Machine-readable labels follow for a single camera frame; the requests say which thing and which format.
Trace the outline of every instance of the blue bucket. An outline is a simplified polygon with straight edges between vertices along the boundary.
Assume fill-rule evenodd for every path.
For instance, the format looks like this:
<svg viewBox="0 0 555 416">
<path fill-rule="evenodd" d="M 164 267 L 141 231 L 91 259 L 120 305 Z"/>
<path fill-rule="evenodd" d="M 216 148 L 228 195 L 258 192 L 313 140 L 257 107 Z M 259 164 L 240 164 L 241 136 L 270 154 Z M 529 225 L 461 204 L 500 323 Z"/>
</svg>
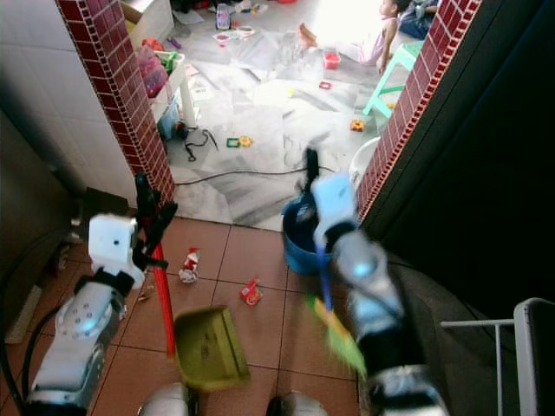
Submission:
<svg viewBox="0 0 555 416">
<path fill-rule="evenodd" d="M 312 233 L 317 227 L 317 219 L 313 221 L 297 222 L 297 213 L 302 199 L 293 199 L 282 210 L 285 262 L 299 275 L 317 275 L 320 264 L 316 254 L 316 246 Z M 331 253 L 326 255 L 326 262 L 331 260 Z"/>
</svg>

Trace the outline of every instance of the green plastic stool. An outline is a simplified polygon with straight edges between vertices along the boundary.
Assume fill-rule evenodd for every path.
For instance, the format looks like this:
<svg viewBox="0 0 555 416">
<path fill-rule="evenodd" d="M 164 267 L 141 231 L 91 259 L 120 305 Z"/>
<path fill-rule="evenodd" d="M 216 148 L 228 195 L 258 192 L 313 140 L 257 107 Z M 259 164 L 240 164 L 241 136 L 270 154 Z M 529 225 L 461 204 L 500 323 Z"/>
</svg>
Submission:
<svg viewBox="0 0 555 416">
<path fill-rule="evenodd" d="M 403 67 L 408 69 L 409 71 L 413 68 L 416 62 L 416 57 L 420 54 L 420 50 L 422 49 L 422 44 L 424 42 L 411 42 L 411 43 L 403 43 L 399 48 L 397 48 L 395 55 L 391 61 L 389 61 L 388 66 L 385 69 L 385 72 L 382 75 L 380 82 L 375 87 L 374 93 L 370 97 L 368 104 L 362 111 L 364 115 L 368 115 L 372 107 L 376 107 L 380 110 L 383 115 L 387 118 L 391 117 L 393 113 L 391 109 L 386 106 L 386 104 L 380 98 L 380 95 L 393 93 L 394 91 L 402 91 L 405 88 L 405 85 L 397 85 L 395 87 L 384 88 L 385 83 L 388 81 L 388 78 L 391 76 L 393 72 L 393 68 L 395 65 L 400 63 Z"/>
</svg>

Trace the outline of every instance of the brick pillar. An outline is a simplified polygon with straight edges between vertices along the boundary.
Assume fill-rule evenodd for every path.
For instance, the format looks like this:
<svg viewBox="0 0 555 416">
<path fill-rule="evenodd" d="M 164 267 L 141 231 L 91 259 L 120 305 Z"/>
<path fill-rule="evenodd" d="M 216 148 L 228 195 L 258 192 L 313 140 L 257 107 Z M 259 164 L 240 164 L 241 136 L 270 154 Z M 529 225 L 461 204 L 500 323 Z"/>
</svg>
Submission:
<svg viewBox="0 0 555 416">
<path fill-rule="evenodd" d="M 172 199 L 175 184 L 118 0 L 56 0 L 131 172 Z"/>
<path fill-rule="evenodd" d="M 356 191 L 360 218 L 368 211 L 467 33 L 480 0 L 443 0 L 422 51 Z"/>
</svg>

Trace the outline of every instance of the terracotta tile floor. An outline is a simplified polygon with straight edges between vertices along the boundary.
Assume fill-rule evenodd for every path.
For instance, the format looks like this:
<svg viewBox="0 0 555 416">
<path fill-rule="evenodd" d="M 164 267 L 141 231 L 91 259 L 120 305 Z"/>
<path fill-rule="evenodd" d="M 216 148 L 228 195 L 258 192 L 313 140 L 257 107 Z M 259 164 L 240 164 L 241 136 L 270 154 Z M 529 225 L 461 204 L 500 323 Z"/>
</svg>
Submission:
<svg viewBox="0 0 555 416">
<path fill-rule="evenodd" d="M 200 276 L 192 285 L 176 273 L 187 249 L 201 248 Z M 203 416 L 263 416 L 276 393 L 297 390 L 320 400 L 330 416 L 359 414 L 354 375 L 325 346 L 323 328 L 307 308 L 303 292 L 317 289 L 314 276 L 299 276 L 284 262 L 281 235 L 223 224 L 176 218 L 163 241 L 174 314 L 210 304 L 227 305 L 251 370 L 243 387 L 202 396 Z M 85 244 L 69 254 L 68 268 L 44 283 L 33 323 L 71 295 L 90 262 Z M 255 307 L 245 305 L 238 292 L 258 276 L 264 293 Z M 146 286 L 153 283 L 147 277 Z M 105 373 L 89 414 L 134 416 L 140 404 L 159 387 L 180 379 L 166 355 L 166 340 L 158 295 L 138 302 L 139 291 L 127 299 L 127 318 L 108 350 Z M 334 288 L 336 305 L 344 303 Z M 49 325 L 36 347 L 32 377 L 54 334 Z M 24 345 L 9 346 L 10 363 L 21 373 Z M 3 378 L 0 380 L 2 416 L 15 416 Z"/>
</svg>

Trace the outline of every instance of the green dustpan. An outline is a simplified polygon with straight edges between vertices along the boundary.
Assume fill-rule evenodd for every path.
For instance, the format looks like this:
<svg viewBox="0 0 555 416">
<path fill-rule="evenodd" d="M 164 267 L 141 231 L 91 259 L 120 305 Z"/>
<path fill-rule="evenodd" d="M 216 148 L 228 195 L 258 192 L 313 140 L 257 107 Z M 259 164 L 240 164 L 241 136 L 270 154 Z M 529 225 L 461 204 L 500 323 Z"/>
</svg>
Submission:
<svg viewBox="0 0 555 416">
<path fill-rule="evenodd" d="M 183 313 L 174 319 L 173 326 L 175 358 L 187 386 L 211 392 L 251 378 L 227 307 Z"/>
</svg>

